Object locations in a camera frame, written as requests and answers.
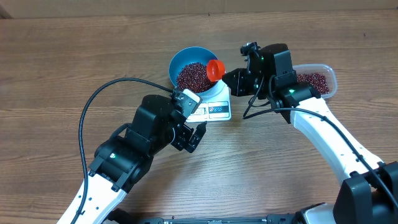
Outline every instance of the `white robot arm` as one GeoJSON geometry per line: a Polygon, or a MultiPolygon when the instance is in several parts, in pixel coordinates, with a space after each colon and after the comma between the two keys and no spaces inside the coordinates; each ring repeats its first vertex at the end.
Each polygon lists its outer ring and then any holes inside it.
{"type": "MultiPolygon", "coordinates": [[[[379,163],[382,162],[382,160],[370,153],[347,131],[347,129],[333,116],[324,99],[313,97],[303,100],[297,108],[326,116],[339,127],[372,169],[377,169],[379,167],[379,163]]],[[[364,174],[369,171],[358,160],[356,155],[353,154],[352,150],[336,130],[328,123],[322,121],[322,119],[308,113],[292,111],[290,113],[290,121],[294,127],[301,131],[319,150],[319,153],[325,158],[327,163],[329,163],[340,185],[343,183],[343,180],[350,178],[350,174],[353,172],[364,174]]]]}
{"type": "MultiPolygon", "coordinates": [[[[112,190],[113,183],[104,177],[95,174],[93,177],[88,176],[88,195],[84,204],[81,215],[76,224],[100,224],[106,216],[125,198],[127,193],[119,189],[117,192],[112,190]]],[[[58,224],[70,224],[76,215],[77,208],[81,202],[83,195],[84,181],[81,184],[76,197],[69,205],[67,211],[62,215],[58,224]]]]}

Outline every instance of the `blue bowl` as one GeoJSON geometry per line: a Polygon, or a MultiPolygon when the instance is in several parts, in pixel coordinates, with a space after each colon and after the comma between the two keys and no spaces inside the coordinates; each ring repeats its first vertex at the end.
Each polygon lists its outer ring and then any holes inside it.
{"type": "Polygon", "coordinates": [[[211,51],[204,49],[203,47],[188,47],[181,50],[173,57],[172,61],[170,62],[170,81],[175,87],[177,87],[177,77],[183,67],[196,62],[207,65],[207,63],[213,59],[217,59],[216,55],[213,54],[211,51]]]}

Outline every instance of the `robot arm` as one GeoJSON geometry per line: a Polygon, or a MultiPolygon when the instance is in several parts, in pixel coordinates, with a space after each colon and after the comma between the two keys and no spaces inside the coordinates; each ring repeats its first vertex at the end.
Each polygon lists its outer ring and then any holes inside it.
{"type": "Polygon", "coordinates": [[[241,54],[246,57],[247,68],[226,73],[223,81],[232,95],[267,98],[271,105],[270,110],[246,116],[254,102],[251,100],[243,119],[280,113],[314,144],[341,185],[334,205],[305,208],[292,223],[397,223],[398,163],[386,165],[370,153],[333,116],[314,87],[298,83],[287,45],[260,48],[253,42],[241,47],[241,54]]]}
{"type": "MultiPolygon", "coordinates": [[[[333,116],[324,99],[309,98],[301,101],[297,108],[316,112],[335,123],[373,169],[377,169],[380,163],[383,163],[380,158],[362,146],[333,116]]],[[[328,123],[321,121],[320,118],[299,111],[292,111],[290,120],[294,127],[312,142],[329,163],[340,185],[345,179],[350,178],[353,172],[359,174],[368,172],[368,169],[353,154],[347,143],[328,123]]]]}
{"type": "MultiPolygon", "coordinates": [[[[87,198],[76,223],[102,223],[148,173],[154,155],[166,145],[193,152],[206,132],[206,123],[199,124],[194,132],[185,121],[200,103],[201,98],[190,90],[175,90],[171,99],[145,96],[133,122],[122,125],[97,148],[88,172],[87,198]],[[124,129],[125,136],[119,136],[124,129]]],[[[84,181],[58,224],[71,223],[83,189],[84,181]]]]}

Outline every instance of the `wire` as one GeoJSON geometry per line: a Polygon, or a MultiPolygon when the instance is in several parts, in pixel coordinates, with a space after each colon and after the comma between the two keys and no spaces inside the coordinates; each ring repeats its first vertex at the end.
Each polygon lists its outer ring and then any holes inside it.
{"type": "Polygon", "coordinates": [[[166,88],[164,86],[158,85],[156,83],[152,83],[149,82],[147,80],[142,80],[140,78],[118,78],[115,80],[112,80],[110,82],[105,83],[103,86],[99,87],[90,97],[90,99],[88,99],[85,107],[83,108],[83,111],[81,112],[81,116],[80,116],[80,122],[79,122],[79,148],[80,148],[80,156],[81,156],[81,164],[83,166],[83,175],[84,175],[84,189],[83,189],[83,196],[81,198],[81,202],[80,202],[80,206],[78,208],[78,210],[76,211],[76,215],[73,218],[71,224],[75,224],[77,221],[77,218],[79,217],[81,211],[83,210],[83,207],[85,205],[86,202],[86,198],[87,198],[87,191],[88,191],[88,174],[87,174],[87,165],[86,165],[86,158],[85,158],[85,150],[83,147],[83,122],[85,120],[85,115],[87,112],[87,109],[89,107],[89,105],[91,104],[91,102],[94,100],[95,96],[98,95],[100,93],[100,91],[102,91],[103,89],[105,89],[106,87],[118,83],[118,82],[123,82],[123,81],[134,81],[134,82],[141,82],[141,83],[145,83],[157,88],[160,88],[161,90],[165,90],[169,93],[172,93],[173,90],[166,88]]]}
{"type": "Polygon", "coordinates": [[[116,136],[118,136],[120,133],[122,133],[122,131],[124,131],[128,127],[130,127],[130,123],[122,124],[116,130],[114,130],[114,132],[111,134],[111,137],[109,137],[109,139],[116,138],[116,136]]]}
{"type": "Polygon", "coordinates": [[[250,110],[250,107],[255,102],[258,94],[260,93],[260,90],[262,89],[263,84],[264,84],[264,77],[262,77],[262,79],[261,79],[261,83],[260,83],[259,89],[257,90],[256,94],[254,95],[253,100],[251,100],[251,101],[249,100],[249,106],[246,108],[246,111],[243,113],[243,119],[246,117],[247,113],[250,110]]]}
{"type": "MultiPolygon", "coordinates": [[[[252,96],[251,98],[250,98],[250,100],[248,101],[248,105],[250,105],[250,103],[251,103],[251,101],[254,99],[254,96],[252,96]]],[[[271,102],[270,101],[267,101],[267,103],[263,103],[263,104],[261,104],[261,105],[251,105],[252,107],[261,107],[261,106],[267,106],[267,105],[269,105],[269,104],[271,104],[271,102]]]]}
{"type": "Polygon", "coordinates": [[[269,110],[264,110],[260,111],[254,114],[250,114],[247,117],[244,117],[243,119],[249,119],[254,116],[260,115],[260,114],[265,114],[265,113],[270,113],[270,112],[275,112],[275,111],[299,111],[303,113],[307,113],[310,115],[314,115],[316,117],[321,118],[321,121],[326,121],[330,126],[332,126],[337,133],[343,138],[343,140],[347,143],[348,147],[352,150],[352,152],[355,154],[355,156],[362,162],[362,164],[368,169],[368,171],[371,173],[371,175],[377,180],[379,183],[379,186],[383,189],[383,191],[387,194],[387,197],[391,200],[392,204],[398,208],[398,202],[394,198],[393,194],[390,192],[388,187],[385,185],[385,183],[380,179],[380,177],[376,174],[376,172],[372,169],[372,167],[363,159],[363,156],[360,155],[360,153],[355,149],[355,147],[351,144],[351,142],[348,140],[348,138],[345,136],[345,134],[338,128],[338,126],[330,121],[326,116],[320,115],[316,112],[301,109],[301,108],[276,108],[276,109],[269,109],[269,110]]]}

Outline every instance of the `red beans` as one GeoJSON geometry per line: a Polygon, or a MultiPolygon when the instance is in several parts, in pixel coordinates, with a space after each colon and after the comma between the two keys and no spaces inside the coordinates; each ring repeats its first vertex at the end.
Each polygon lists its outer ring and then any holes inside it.
{"type": "Polygon", "coordinates": [[[194,93],[209,90],[215,83],[207,78],[206,65],[191,63],[186,65],[177,77],[177,85],[181,90],[189,89],[194,93]]]}
{"type": "Polygon", "coordinates": [[[321,95],[329,93],[326,77],[321,73],[297,74],[297,81],[309,82],[321,95]]]}

